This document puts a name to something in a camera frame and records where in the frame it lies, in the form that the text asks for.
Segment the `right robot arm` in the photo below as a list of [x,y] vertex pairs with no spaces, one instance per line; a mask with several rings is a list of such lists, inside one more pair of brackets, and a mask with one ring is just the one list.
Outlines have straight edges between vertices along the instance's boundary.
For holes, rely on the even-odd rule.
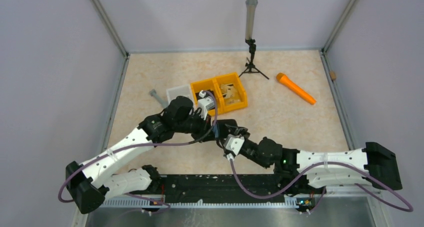
[[314,152],[284,148],[267,137],[255,143],[249,140],[248,129],[234,119],[218,120],[217,127],[216,137],[228,159],[241,155],[263,168],[274,167],[275,174],[294,178],[293,187],[299,193],[354,184],[380,190],[384,186],[395,191],[403,188],[396,154],[377,142],[342,152]]

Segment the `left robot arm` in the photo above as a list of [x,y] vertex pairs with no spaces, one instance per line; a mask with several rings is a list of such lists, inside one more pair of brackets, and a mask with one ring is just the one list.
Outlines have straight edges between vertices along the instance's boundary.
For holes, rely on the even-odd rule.
[[147,116],[127,136],[101,154],[82,163],[72,161],[65,167],[65,182],[59,189],[58,199],[67,190],[69,202],[75,203],[81,214],[98,209],[105,200],[133,191],[154,194],[160,189],[160,175],[151,165],[145,165],[133,172],[118,174],[139,155],[159,146],[173,146],[167,143],[175,133],[191,134],[190,142],[175,143],[176,147],[203,142],[212,133],[217,118],[208,111],[217,108],[217,100],[207,91],[201,91],[203,98],[197,108],[191,99],[177,96],[160,113]]

